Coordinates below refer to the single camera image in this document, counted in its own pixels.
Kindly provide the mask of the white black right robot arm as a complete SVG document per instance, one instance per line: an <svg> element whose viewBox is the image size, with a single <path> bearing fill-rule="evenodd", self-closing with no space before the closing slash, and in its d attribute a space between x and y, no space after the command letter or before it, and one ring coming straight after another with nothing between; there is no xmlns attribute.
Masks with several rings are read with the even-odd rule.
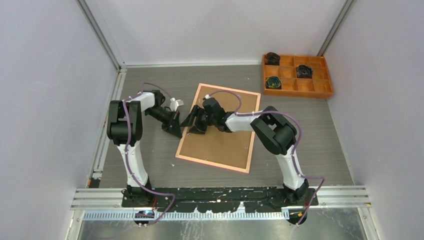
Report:
<svg viewBox="0 0 424 240"><path fill-rule="evenodd" d="M295 146L297 130L277 109L267 106L262 111L238 113L225 111L214 98L204 98L194 106L180 124L189 133L204 135L209 126L220 132L252 132L278 161L283 175L282 196L291 205L299 205L306 197L309 183L302 176Z"/></svg>

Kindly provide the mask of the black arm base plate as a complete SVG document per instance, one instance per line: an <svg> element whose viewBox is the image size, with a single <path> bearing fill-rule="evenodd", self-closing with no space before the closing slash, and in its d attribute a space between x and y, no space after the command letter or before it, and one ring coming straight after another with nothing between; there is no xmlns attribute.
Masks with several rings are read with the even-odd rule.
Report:
<svg viewBox="0 0 424 240"><path fill-rule="evenodd" d="M305 208L308 204L318 205L309 188L299 200L290 200L282 187L158 187L151 201L127 200L121 190L122 207L149 208L169 213L234 213L243 207L247 213L279 212L282 207Z"/></svg>

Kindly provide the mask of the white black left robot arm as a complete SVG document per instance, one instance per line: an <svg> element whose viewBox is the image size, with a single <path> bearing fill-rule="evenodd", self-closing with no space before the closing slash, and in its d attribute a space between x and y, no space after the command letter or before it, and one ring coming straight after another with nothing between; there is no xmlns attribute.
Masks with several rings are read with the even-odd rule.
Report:
<svg viewBox="0 0 424 240"><path fill-rule="evenodd" d="M169 105L163 106L165 100L160 90L148 90L109 104L106 134L117 146L124 162L127 184L123 196L126 200L135 200L141 207L148 207L156 194L141 154L142 115L159 121L164 132L182 138L178 108L184 102L171 97Z"/></svg>

